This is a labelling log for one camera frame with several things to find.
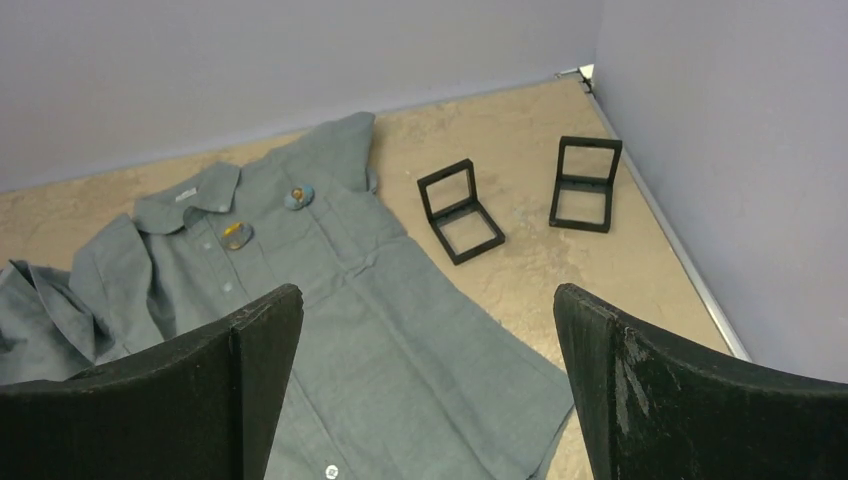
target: white wall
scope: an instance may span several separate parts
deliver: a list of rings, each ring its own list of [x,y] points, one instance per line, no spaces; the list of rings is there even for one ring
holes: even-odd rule
[[[753,359],[848,381],[848,3],[606,0],[599,101]]]
[[[594,60],[601,0],[3,0],[0,191]]]

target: folded sleeve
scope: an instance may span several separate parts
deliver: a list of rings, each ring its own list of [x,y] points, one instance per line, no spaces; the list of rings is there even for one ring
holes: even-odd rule
[[[121,215],[74,256],[70,287],[110,339],[98,362],[163,341],[148,309],[153,265],[135,224]]]
[[[291,158],[294,168],[319,169],[339,185],[353,192],[367,192],[376,187],[376,178],[367,172],[374,136],[373,113],[359,112],[340,120],[323,123],[280,148]]]
[[[0,272],[0,385],[65,380],[90,367],[90,312],[71,297],[68,273],[9,261]]]

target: beige tabletop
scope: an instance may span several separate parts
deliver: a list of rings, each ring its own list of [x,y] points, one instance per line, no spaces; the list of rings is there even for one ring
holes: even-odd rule
[[[608,134],[574,78],[380,115],[371,154],[380,198],[457,287],[504,327],[559,366],[553,321],[557,285],[572,282],[619,308],[713,349],[718,330],[622,163],[608,234],[548,226],[562,135]],[[69,268],[74,251],[139,196],[167,188],[215,161],[244,164],[297,134],[0,195],[0,257]],[[609,159],[569,154],[566,171],[604,175]],[[471,158],[481,203],[506,243],[460,266],[451,264],[427,224],[416,180]],[[458,199],[464,179],[434,186],[434,207]],[[567,195],[561,214],[601,215],[591,195]],[[447,227],[458,249],[485,240],[467,217]],[[572,415],[549,479],[591,479],[577,416]]]

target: white button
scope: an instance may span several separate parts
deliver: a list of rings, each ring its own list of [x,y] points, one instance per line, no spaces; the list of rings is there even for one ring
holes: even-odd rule
[[[327,480],[336,480],[339,477],[339,467],[335,465],[330,465],[324,470],[324,476],[327,477]]]

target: shirt label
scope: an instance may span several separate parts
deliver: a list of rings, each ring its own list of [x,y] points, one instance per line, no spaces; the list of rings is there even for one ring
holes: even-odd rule
[[[197,195],[197,187],[192,187],[191,189],[186,190],[185,192],[177,195],[176,201],[182,202],[186,198],[194,196],[194,195]]]

